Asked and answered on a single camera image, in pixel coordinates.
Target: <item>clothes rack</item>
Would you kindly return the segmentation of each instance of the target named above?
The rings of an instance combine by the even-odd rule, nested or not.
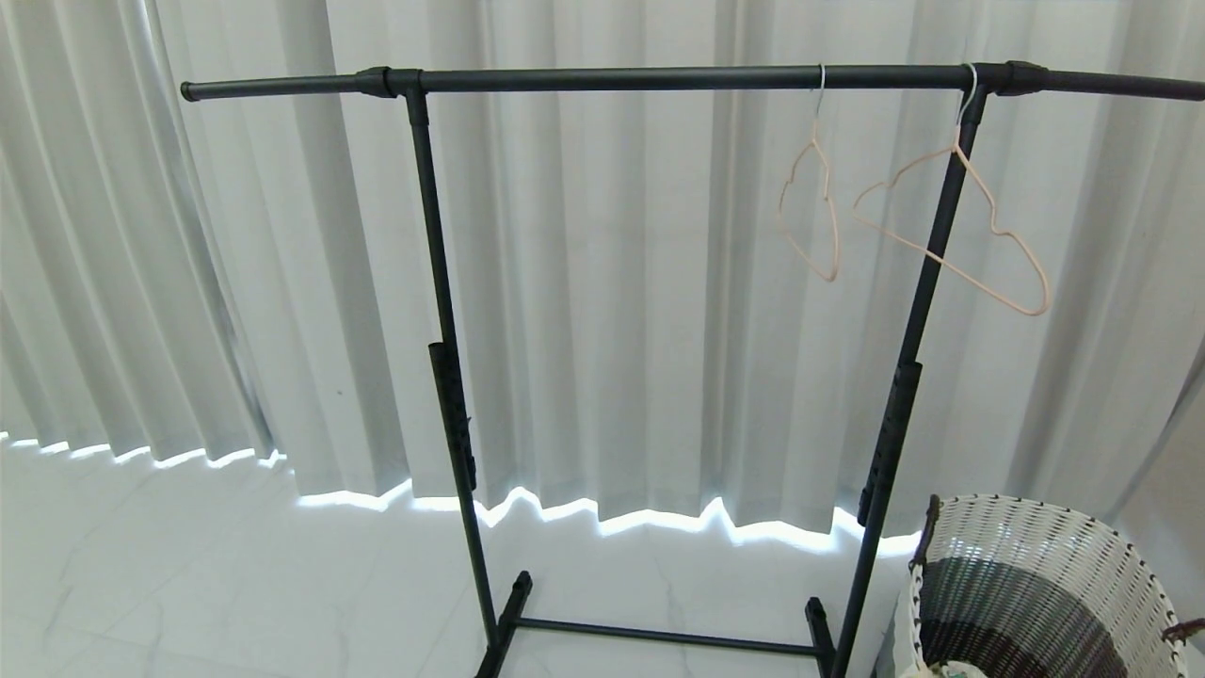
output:
[[[977,63],[975,73],[966,65],[825,65],[827,89],[957,89],[963,92],[964,108],[959,120],[958,146],[970,155],[975,135],[989,95],[1017,96],[1038,92],[1072,92],[1129,95],[1156,99],[1205,100],[1205,82],[1138,77],[1123,75],[1056,71],[1025,61]],[[912,307],[892,379],[887,408],[878,440],[862,491],[858,523],[865,527],[858,564],[850,588],[841,633],[834,647],[824,607],[819,599],[809,600],[804,617],[811,630],[810,645],[769,643],[739,638],[698,636],[645,629],[627,629],[524,617],[523,606],[531,592],[531,577],[519,572],[501,615],[495,615],[486,559],[474,508],[476,464],[469,441],[469,417],[458,354],[452,290],[448,279],[443,226],[440,220],[431,152],[430,118],[427,96],[452,92],[584,92],[584,90],[687,90],[687,89],[816,89],[822,69],[815,66],[733,66],[733,67],[631,67],[631,69],[527,69],[527,70],[452,70],[424,71],[377,66],[349,75],[282,77],[225,82],[183,82],[180,93],[189,101],[288,94],[360,93],[372,96],[406,99],[413,135],[418,182],[425,217],[427,238],[435,277],[441,342],[430,346],[443,430],[451,453],[460,517],[464,524],[469,559],[472,566],[477,600],[486,630],[486,652],[477,678],[494,678],[502,668],[506,652],[519,629],[589,633],[618,638],[660,641],[725,649],[741,649],[807,656],[817,661],[821,673],[845,676],[866,600],[870,576],[882,537],[883,523],[895,482],[912,405],[921,381],[917,362],[921,338],[933,303],[941,266],[925,257],[921,265]],[[928,247],[942,255],[958,207],[966,169],[951,153],[941,194],[933,218]]]

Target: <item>woven basket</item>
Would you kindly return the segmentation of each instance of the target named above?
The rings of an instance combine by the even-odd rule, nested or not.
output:
[[[910,571],[901,671],[962,661],[992,678],[1187,673],[1183,641],[1163,639],[1178,623],[1163,586],[1094,518],[998,495],[933,497]]]

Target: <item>light under curtain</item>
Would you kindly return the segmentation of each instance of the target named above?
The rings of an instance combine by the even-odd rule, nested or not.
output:
[[[1007,59],[1205,78],[1192,0],[88,5],[0,1],[5,425],[157,456],[275,442],[304,494],[407,478],[418,496],[453,493],[404,106],[181,106],[181,79]],[[854,508],[921,257],[848,207],[950,143],[957,96],[824,95],[833,283],[775,225],[816,98],[431,95],[481,501],[523,487],[610,518],[722,497],[737,525],[825,532],[834,506]],[[1116,508],[1205,335],[1203,143],[1193,104],[988,101],[974,160],[1054,306],[1023,317],[944,276],[889,531],[915,529],[930,493]],[[923,242],[941,165],[866,213]],[[821,181],[805,164],[786,216],[823,258]],[[974,190],[963,200],[948,258],[1035,305],[1024,258],[988,236]]]

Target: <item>white marble floor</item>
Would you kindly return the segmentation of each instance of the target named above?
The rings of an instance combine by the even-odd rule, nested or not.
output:
[[[6,446],[5,678],[457,677],[483,633],[459,515],[400,491],[387,506],[305,506],[287,462],[46,454]],[[844,614],[857,540],[795,544],[607,524],[516,501],[483,519],[500,611],[521,570],[527,614],[809,642],[804,605]],[[897,554],[904,548],[895,549]],[[868,676],[903,585],[880,560],[851,676]],[[806,659],[523,631],[509,677],[817,676]]]

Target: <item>wire hanger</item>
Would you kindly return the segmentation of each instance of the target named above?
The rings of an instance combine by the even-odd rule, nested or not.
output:
[[[964,153],[963,149],[962,149],[962,147],[958,145],[958,136],[959,136],[959,132],[962,131],[963,114],[966,112],[968,106],[970,106],[971,99],[974,98],[976,89],[978,89],[978,71],[975,70],[975,65],[974,64],[966,64],[966,67],[969,67],[971,70],[971,89],[970,89],[970,95],[966,96],[966,100],[963,102],[962,107],[958,110],[958,118],[954,122],[954,141],[953,141],[953,143],[951,143],[950,146],[947,146],[947,147],[945,147],[945,148],[942,148],[940,151],[934,151],[933,153],[928,153],[925,155],[921,155],[919,158],[917,158],[917,159],[912,160],[911,163],[904,165],[899,171],[897,171],[895,175],[892,176],[890,181],[886,181],[886,182],[884,181],[880,181],[878,183],[876,183],[876,184],[871,185],[870,188],[866,188],[865,190],[863,190],[862,194],[858,195],[858,199],[853,201],[853,218],[860,220],[862,223],[864,223],[864,224],[866,224],[866,225],[869,225],[871,228],[877,229],[883,235],[887,235],[888,237],[890,237],[890,238],[893,238],[893,240],[895,240],[895,241],[898,241],[898,242],[900,242],[903,244],[906,244],[906,246],[909,246],[909,247],[911,247],[913,249],[917,249],[918,252],[924,253],[925,257],[929,257],[930,259],[937,261],[939,264],[948,267],[950,270],[952,270],[953,272],[958,273],[959,276],[962,276],[964,279],[966,279],[968,282],[970,282],[975,287],[978,287],[983,291],[987,291],[992,297],[994,297],[995,300],[1000,301],[1001,303],[1009,306],[1010,308],[1012,308],[1012,309],[1015,309],[1017,312],[1028,314],[1028,316],[1039,316],[1039,314],[1042,314],[1044,312],[1046,312],[1046,309],[1051,307],[1051,285],[1050,285],[1050,279],[1047,279],[1047,277],[1046,277],[1046,270],[1042,269],[1042,264],[1038,260],[1038,257],[1034,255],[1033,249],[1029,248],[1029,244],[1027,244],[1025,241],[1019,235],[1017,235],[1016,232],[1013,232],[1011,230],[1001,230],[1001,229],[997,228],[997,224],[995,224],[995,213],[997,213],[995,197],[992,195],[992,191],[988,189],[987,184],[983,183],[983,178],[980,177],[978,171],[975,170],[975,165],[971,164],[970,158],[966,157],[966,153]],[[1021,306],[1019,303],[1017,303],[1016,301],[1009,299],[1004,294],[997,291],[995,289],[992,289],[987,284],[983,284],[982,282],[980,282],[975,277],[970,276],[966,271],[964,271],[960,267],[956,266],[954,264],[947,261],[945,258],[939,257],[937,254],[930,252],[928,247],[917,244],[916,242],[912,242],[911,240],[907,240],[906,237],[904,237],[901,235],[898,235],[898,234],[895,234],[895,232],[893,232],[893,231],[883,228],[882,225],[880,225],[880,224],[877,224],[877,223],[875,223],[875,222],[872,222],[872,220],[870,220],[870,219],[868,219],[868,218],[865,218],[865,217],[863,217],[862,214],[858,213],[858,205],[862,202],[862,199],[865,197],[866,195],[869,195],[870,193],[872,193],[874,190],[876,190],[878,188],[883,188],[883,189],[889,190],[889,189],[892,189],[895,185],[895,183],[900,179],[900,176],[903,176],[906,171],[909,171],[909,170],[911,170],[911,169],[921,165],[925,160],[931,160],[933,158],[940,158],[940,157],[944,157],[944,155],[948,155],[951,153],[953,153],[954,155],[958,157],[958,161],[960,161],[963,164],[963,166],[966,167],[966,173],[969,173],[971,176],[971,178],[975,179],[975,184],[978,185],[980,191],[983,193],[984,197],[987,197],[987,204],[991,207],[991,212],[989,212],[989,217],[988,217],[988,225],[992,229],[992,235],[1003,235],[1005,237],[1012,238],[1012,241],[1016,242],[1021,247],[1021,250],[1024,252],[1025,258],[1029,259],[1029,264],[1031,266],[1034,266],[1035,271],[1038,271],[1038,277],[1039,277],[1039,279],[1041,281],[1041,284],[1042,284],[1042,302],[1036,308],[1027,308],[1024,306]]]
[[[815,270],[816,273],[823,277],[825,282],[833,282],[834,279],[836,279],[837,266],[840,266],[841,264],[841,234],[837,230],[836,225],[836,207],[833,205],[833,199],[829,196],[829,178],[833,173],[833,170],[831,167],[829,167],[828,155],[824,154],[824,151],[821,148],[821,142],[817,138],[821,124],[821,104],[824,101],[824,79],[825,79],[824,64],[821,64],[821,94],[819,98],[816,99],[816,113],[812,116],[812,136],[807,141],[807,145],[804,146],[801,151],[799,151],[798,155],[795,155],[795,161],[790,164],[790,172],[787,175],[787,179],[782,182],[782,191],[778,193],[778,211],[775,214],[775,220],[778,224],[778,230],[781,230],[782,234],[787,237],[787,241],[790,242],[790,246],[794,247],[797,252],[799,252],[799,255],[804,258],[804,261],[807,263],[809,267]],[[824,199],[824,204],[828,205],[829,222],[833,224],[833,269],[828,272],[821,270],[819,266],[817,266],[816,263],[812,261],[812,258],[807,255],[807,252],[804,250],[804,247],[795,241],[794,236],[790,235],[790,229],[787,228],[787,223],[782,218],[782,202],[787,197],[787,189],[790,188],[790,184],[795,182],[795,170],[799,169],[799,161],[803,160],[804,155],[807,154],[807,151],[811,151],[812,148],[816,149],[816,155],[821,159],[821,165],[824,167],[824,190],[822,196]]]

